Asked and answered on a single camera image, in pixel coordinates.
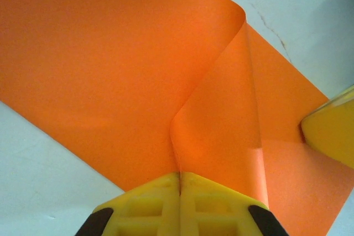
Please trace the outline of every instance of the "crack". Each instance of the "crack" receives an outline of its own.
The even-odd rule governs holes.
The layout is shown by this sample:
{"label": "crack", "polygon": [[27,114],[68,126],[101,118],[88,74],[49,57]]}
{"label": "crack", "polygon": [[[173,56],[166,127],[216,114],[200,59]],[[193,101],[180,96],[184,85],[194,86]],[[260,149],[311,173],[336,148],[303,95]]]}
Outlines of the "crack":
{"label": "crack", "polygon": [[254,10],[255,10],[255,11],[257,12],[257,14],[259,15],[259,17],[260,17],[261,21],[263,22],[264,26],[265,26],[268,30],[270,30],[270,31],[279,39],[280,44],[281,44],[282,47],[284,48],[285,55],[287,56],[289,62],[292,63],[285,42],[281,39],[281,37],[279,36],[279,34],[278,34],[272,27],[270,27],[270,26],[268,25],[266,19],[265,19],[264,16],[259,12],[259,10],[256,8],[256,6],[255,6],[250,0],[248,0],[248,2],[250,3],[250,5],[252,6],[252,8],[254,8]]}

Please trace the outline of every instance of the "white surface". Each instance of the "white surface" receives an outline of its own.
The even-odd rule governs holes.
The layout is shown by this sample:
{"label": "white surface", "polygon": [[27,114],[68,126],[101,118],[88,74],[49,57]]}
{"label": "white surface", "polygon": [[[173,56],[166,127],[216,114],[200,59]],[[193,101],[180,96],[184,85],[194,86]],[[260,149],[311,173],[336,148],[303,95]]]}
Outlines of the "white surface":
{"label": "white surface", "polygon": [[[262,36],[332,97],[354,83],[354,0],[234,0]],[[0,104],[0,235],[73,235],[122,191]],[[354,193],[329,235],[353,235]]]}

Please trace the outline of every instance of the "orange paper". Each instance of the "orange paper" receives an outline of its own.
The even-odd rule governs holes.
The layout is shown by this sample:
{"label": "orange paper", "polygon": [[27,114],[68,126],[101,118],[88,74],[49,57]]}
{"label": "orange paper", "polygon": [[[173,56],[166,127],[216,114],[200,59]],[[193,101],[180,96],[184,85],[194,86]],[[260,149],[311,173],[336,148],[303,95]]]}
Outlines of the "orange paper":
{"label": "orange paper", "polygon": [[0,99],[124,190],[186,170],[325,235],[354,172],[308,149],[327,99],[230,0],[0,0]]}

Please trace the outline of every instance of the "orange sheet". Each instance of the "orange sheet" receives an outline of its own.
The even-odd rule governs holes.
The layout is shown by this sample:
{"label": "orange sheet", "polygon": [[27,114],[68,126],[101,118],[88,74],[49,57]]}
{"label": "orange sheet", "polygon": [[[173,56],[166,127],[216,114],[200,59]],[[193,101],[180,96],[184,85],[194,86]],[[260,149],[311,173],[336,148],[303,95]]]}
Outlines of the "orange sheet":
{"label": "orange sheet", "polygon": [[230,0],[0,0],[0,99],[129,190],[177,169],[325,235],[354,171],[305,147],[324,97]]}

